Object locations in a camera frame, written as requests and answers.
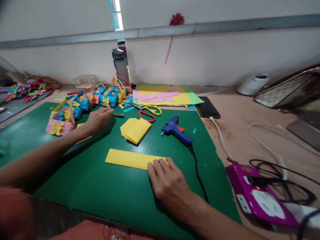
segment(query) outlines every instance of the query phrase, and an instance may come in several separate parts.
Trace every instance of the blue glue gun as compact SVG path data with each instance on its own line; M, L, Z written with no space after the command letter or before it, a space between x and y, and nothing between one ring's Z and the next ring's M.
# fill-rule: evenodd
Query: blue glue gun
M179 122L179 115L172 117L166 124L165 127L162 128L161 135L170 135L173 134L180 142L184 145L189 146L192 145L193 138L189 138L187 135L183 134L177 124Z

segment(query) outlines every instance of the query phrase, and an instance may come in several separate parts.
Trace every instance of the black smartphone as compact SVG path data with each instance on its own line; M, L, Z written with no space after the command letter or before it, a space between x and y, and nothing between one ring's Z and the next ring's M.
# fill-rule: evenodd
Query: black smartphone
M204 118L220 118L220 114L216 110L216 108L212 105L211 101L207 97L199 97L204 103L197 104L197 109L200 113L201 117Z

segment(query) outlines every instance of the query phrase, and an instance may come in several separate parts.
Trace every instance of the glue gun cord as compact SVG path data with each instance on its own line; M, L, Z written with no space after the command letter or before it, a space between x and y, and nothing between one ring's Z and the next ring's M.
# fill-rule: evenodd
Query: glue gun cord
M202 188L202 191L203 191L203 194L204 194L204 198L205 198L206 202L207 202L208 204L210 204L210 203L209 203L209 200L208 200L208 196L207 196L206 190L204 189L203 183L202 183L201 178L200 178L200 175L199 175L198 159L197 159L196 153L195 153L194 150L193 150L193 146L192 146L192 145L189 147L189 150L190 150L190 152L191 152L191 154L192 154L192 156L193 156L193 158L194 158L194 161L195 161L195 163L196 163L196 174L197 174L197 178L198 178L198 180L199 180L199 183L200 183L200 185L201 185L201 188Z

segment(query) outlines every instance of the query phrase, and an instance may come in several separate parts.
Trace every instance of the hand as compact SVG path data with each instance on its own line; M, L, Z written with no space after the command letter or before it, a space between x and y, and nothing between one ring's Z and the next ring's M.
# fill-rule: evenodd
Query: hand
M171 158L148 163L148 174L156 197L179 220L188 223L195 215L198 195L192 192L181 170Z
M103 129L112 118L113 108L99 108L97 111L91 112L85 124L80 126L88 136L99 132Z

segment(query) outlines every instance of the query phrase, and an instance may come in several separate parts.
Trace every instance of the craft basket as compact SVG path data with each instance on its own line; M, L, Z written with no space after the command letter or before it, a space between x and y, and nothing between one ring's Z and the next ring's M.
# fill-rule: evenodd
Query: craft basket
M101 82L98 76L94 74L84 74L72 80L78 91L90 88Z

